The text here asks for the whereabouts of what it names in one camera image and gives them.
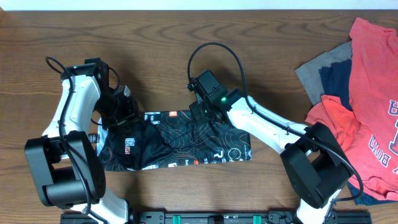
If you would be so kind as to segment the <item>black orange-patterned jersey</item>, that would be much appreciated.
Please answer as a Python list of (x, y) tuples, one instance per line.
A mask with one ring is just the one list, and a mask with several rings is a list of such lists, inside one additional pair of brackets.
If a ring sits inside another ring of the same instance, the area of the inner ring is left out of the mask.
[(122, 172), (250, 161), (249, 133), (216, 121), (197, 124), (190, 111), (145, 112), (122, 131), (98, 128), (89, 139), (104, 170)]

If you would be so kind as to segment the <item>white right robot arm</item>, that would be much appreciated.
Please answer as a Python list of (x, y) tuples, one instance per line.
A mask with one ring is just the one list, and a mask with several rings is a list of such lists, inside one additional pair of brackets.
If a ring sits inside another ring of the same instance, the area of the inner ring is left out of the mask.
[(356, 172), (324, 124), (309, 127), (289, 121), (259, 105), (251, 96), (224, 86), (199, 88), (190, 105), (196, 121), (215, 120), (260, 139), (275, 150), (300, 197), (300, 223), (326, 223), (338, 194)]

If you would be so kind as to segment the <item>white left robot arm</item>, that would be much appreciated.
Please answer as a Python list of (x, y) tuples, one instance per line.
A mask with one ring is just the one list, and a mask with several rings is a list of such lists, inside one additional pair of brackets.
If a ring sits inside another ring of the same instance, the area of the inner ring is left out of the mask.
[(64, 210), (60, 223), (135, 223), (128, 202), (107, 188), (88, 133), (94, 112), (105, 130), (139, 122), (137, 103), (127, 86), (110, 87), (111, 67), (100, 58), (55, 71), (62, 81), (57, 110), (42, 136), (24, 148), (40, 201)]

